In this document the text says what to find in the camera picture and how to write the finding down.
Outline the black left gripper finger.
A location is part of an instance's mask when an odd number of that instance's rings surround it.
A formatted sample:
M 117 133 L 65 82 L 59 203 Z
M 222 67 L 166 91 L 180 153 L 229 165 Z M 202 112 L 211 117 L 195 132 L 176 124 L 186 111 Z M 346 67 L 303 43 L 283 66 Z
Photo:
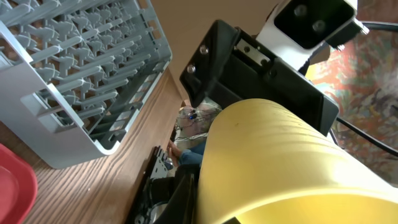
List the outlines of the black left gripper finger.
M 166 204 L 154 224 L 191 224 L 197 197 L 198 174 L 154 180 L 154 205 Z

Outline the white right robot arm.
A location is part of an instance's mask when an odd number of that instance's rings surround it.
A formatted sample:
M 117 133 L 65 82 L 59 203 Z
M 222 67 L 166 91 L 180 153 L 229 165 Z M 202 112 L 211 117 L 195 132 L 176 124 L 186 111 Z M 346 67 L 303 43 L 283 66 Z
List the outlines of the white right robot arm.
M 190 102 L 274 101 L 345 149 L 397 155 L 397 35 L 371 32 L 326 62 L 293 68 L 225 21 L 215 21 L 180 76 Z

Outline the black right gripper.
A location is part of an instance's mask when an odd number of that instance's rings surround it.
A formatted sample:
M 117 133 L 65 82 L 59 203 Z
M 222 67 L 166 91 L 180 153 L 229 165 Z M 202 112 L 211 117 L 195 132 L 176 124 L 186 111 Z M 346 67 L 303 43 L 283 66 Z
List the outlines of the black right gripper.
M 298 70 L 222 20 L 211 25 L 180 82 L 193 107 L 205 98 L 222 108 L 251 98 L 271 100 L 323 135 L 339 113 L 338 105 Z

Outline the yellow plastic cup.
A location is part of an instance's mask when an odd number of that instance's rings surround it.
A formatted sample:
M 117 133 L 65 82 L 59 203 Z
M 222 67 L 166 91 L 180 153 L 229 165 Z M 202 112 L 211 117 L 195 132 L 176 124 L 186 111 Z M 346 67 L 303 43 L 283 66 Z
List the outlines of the yellow plastic cup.
M 397 223 L 397 189 L 283 106 L 250 99 L 211 124 L 195 223 Z

